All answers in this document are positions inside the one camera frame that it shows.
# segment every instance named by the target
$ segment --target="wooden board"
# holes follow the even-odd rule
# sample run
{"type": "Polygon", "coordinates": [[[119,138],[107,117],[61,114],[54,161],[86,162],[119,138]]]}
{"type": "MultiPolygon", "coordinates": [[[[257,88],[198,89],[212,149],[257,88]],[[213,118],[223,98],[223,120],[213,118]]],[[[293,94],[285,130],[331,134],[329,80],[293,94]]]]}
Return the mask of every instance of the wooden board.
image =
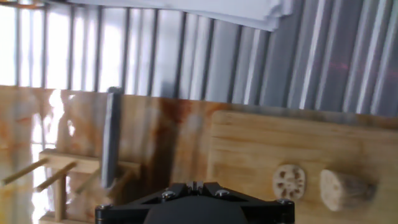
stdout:
{"type": "MultiPolygon", "coordinates": [[[[92,174],[100,168],[100,160],[96,157],[79,156],[58,152],[53,149],[46,149],[39,154],[39,159],[47,158],[49,161],[44,164],[45,167],[62,169],[71,162],[76,162],[77,166],[71,169],[74,172],[92,174]]],[[[120,166],[134,170],[134,175],[139,177],[141,174],[141,165],[135,162],[118,162],[120,166]]]]}
{"type": "Polygon", "coordinates": [[[57,222],[54,220],[55,214],[53,212],[47,212],[39,220],[39,224],[91,224],[90,222],[79,222],[74,220],[62,220],[57,222]]]}
{"type": "Polygon", "coordinates": [[[398,223],[398,132],[227,111],[213,115],[207,181],[274,200],[272,175],[281,164],[297,164],[307,175],[296,223],[398,223]],[[325,168],[377,184],[373,201],[329,211],[319,189],[325,168]]]}

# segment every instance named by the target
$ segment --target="black plastic mount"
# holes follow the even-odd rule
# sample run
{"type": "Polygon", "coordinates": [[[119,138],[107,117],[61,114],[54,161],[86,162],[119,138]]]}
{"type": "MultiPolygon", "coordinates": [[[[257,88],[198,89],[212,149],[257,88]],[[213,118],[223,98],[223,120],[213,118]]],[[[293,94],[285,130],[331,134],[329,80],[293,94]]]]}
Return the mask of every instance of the black plastic mount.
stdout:
{"type": "Polygon", "coordinates": [[[95,209],[96,224],[294,223],[290,200],[265,202],[216,182],[173,184],[126,205],[95,209]]]}

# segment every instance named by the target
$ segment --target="wooden plank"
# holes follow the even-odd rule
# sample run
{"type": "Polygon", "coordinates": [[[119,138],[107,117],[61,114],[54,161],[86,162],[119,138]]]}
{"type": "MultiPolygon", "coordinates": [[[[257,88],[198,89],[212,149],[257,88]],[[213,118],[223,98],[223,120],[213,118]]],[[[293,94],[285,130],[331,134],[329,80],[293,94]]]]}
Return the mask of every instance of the wooden plank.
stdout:
{"type": "MultiPolygon", "coordinates": [[[[54,149],[46,149],[39,154],[39,159],[49,159],[44,164],[45,167],[54,169],[63,169],[71,162],[76,162],[76,166],[70,171],[92,174],[100,168],[100,161],[96,157],[71,155],[57,152],[54,149]]],[[[141,165],[134,162],[119,161],[119,165],[134,170],[134,175],[139,178],[141,173],[141,165]]]]}
{"type": "Polygon", "coordinates": [[[79,222],[73,220],[61,220],[57,222],[54,220],[54,217],[51,217],[49,215],[44,215],[42,218],[40,218],[39,224],[92,224],[92,223],[79,222]]]}
{"type": "Polygon", "coordinates": [[[289,118],[218,111],[213,116],[207,181],[274,200],[272,174],[297,164],[307,189],[296,202],[296,223],[397,223],[398,132],[289,118]],[[322,169],[377,184],[372,202],[331,212],[320,198],[322,169]]]}

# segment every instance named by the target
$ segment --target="screw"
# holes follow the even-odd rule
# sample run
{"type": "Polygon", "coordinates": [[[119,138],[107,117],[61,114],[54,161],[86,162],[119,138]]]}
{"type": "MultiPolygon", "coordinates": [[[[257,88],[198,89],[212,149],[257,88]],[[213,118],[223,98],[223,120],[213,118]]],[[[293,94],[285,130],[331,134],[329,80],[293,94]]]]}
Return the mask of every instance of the screw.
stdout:
{"type": "Polygon", "coordinates": [[[229,191],[221,189],[221,190],[217,190],[215,195],[219,196],[219,197],[222,197],[222,196],[225,196],[225,195],[228,195],[228,194],[229,194],[229,191]]]}
{"type": "Polygon", "coordinates": [[[289,204],[293,203],[293,201],[291,201],[291,200],[289,200],[289,199],[287,199],[287,198],[280,198],[280,199],[278,199],[278,200],[276,200],[276,201],[279,202],[279,203],[281,203],[282,205],[284,205],[284,204],[289,205],[289,204]]]}
{"type": "Polygon", "coordinates": [[[164,199],[168,199],[168,198],[171,198],[174,196],[175,196],[175,193],[172,192],[171,190],[168,190],[168,191],[165,191],[162,193],[162,198],[164,198],[164,199]]]}
{"type": "Polygon", "coordinates": [[[109,204],[109,205],[98,205],[97,208],[101,209],[101,210],[105,210],[105,209],[111,208],[112,206],[113,206],[112,204],[109,204]]]}

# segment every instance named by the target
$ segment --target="wooden stand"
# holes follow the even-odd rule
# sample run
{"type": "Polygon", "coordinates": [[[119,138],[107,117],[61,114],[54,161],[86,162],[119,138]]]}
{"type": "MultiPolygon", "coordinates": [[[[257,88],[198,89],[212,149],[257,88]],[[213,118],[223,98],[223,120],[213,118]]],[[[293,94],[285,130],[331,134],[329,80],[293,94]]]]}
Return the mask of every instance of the wooden stand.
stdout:
{"type": "MultiPolygon", "coordinates": [[[[1,185],[5,186],[11,182],[17,180],[23,175],[32,172],[40,166],[45,166],[48,168],[58,169],[53,176],[48,178],[45,182],[41,183],[39,186],[35,187],[36,192],[41,192],[51,184],[55,185],[55,212],[54,217],[44,216],[39,220],[40,224],[72,224],[84,222],[73,222],[67,220],[66,218],[66,178],[69,171],[72,172],[82,172],[86,174],[91,174],[87,180],[82,183],[82,185],[77,188],[74,192],[75,196],[78,197],[90,183],[95,179],[95,177],[100,174],[100,163],[98,158],[88,157],[88,156],[76,156],[71,154],[65,154],[57,152],[53,149],[46,149],[39,154],[39,161],[33,163],[32,165],[20,170],[19,172],[6,177],[1,181],[1,185]]],[[[125,186],[125,184],[131,179],[140,178],[140,164],[133,162],[119,162],[119,166],[122,168],[124,174],[117,181],[114,187],[108,192],[107,197],[115,198],[118,193],[120,193],[125,186]]]]}

